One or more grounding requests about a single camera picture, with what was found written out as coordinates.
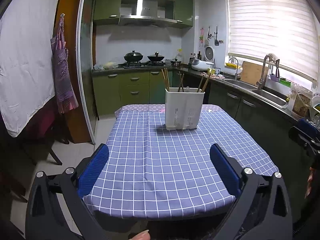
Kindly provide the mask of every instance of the kitchen faucet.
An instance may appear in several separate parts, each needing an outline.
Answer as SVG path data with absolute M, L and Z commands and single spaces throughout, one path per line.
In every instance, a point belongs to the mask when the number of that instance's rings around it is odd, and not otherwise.
M 260 80 L 257 82 L 258 90 L 262 90 L 262 88 L 264 87 L 264 85 L 266 83 L 266 80 L 267 80 L 267 76 L 266 76 L 265 80 L 263 80 L 264 71 L 265 71 L 265 68 L 266 68 L 267 58 L 269 58 L 269 62 L 274 62 L 276 64 L 277 71 L 279 72 L 278 68 L 279 68 L 280 59 L 273 53 L 267 54 L 264 57 L 264 60 L 263 60 L 262 72 L 261 72 Z
M 237 60 L 235 57 L 230 58 L 228 61 L 230 61 L 230 60 L 233 59 L 233 58 L 237 61 L 237 70 L 236 70 L 236 76 L 235 76 L 235 80 L 237 80 L 237 78 L 238 78 L 238 66 L 239 66 L 239 62 L 238 62 L 238 60 Z

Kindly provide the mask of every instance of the white plastic container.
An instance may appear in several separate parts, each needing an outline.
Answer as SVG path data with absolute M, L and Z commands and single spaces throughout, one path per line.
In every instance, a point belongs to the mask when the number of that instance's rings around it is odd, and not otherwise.
M 178 92 L 178 88 L 165 90 L 165 126 L 167 130 L 193 129 L 199 122 L 204 93 L 201 89 L 184 88 L 185 92 Z

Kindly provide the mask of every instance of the window blind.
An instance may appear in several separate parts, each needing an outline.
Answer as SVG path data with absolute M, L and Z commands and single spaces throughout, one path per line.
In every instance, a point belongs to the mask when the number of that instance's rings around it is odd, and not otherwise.
M 274 53 L 281 65 L 317 80 L 318 35 L 305 0 L 228 0 L 228 8 L 229 53 Z

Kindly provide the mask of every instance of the white cloth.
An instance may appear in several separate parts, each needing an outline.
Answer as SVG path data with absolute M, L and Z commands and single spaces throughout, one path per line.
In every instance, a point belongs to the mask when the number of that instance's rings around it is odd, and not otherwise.
M 50 39 L 58 0 L 12 0 L 0 20 L 0 110 L 16 137 L 54 96 Z

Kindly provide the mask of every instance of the sink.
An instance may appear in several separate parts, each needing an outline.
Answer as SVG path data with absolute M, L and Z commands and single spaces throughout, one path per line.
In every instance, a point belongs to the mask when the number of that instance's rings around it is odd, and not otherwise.
M 277 105 L 280 105 L 280 106 L 284 106 L 286 104 L 286 101 L 282 100 L 281 98 L 279 97 L 276 97 L 274 95 L 272 95 L 271 93 L 269 92 L 266 92 L 266 91 L 263 91 L 263 90 L 252 90 L 253 93 L 256 93 L 272 102 L 274 102 L 275 104 Z
M 225 82 L 234 84 L 236 86 L 242 87 L 244 89 L 257 89 L 257 87 L 250 85 L 248 83 L 242 82 L 242 81 L 238 81 L 238 80 L 234 80 L 234 79 L 225 79 Z

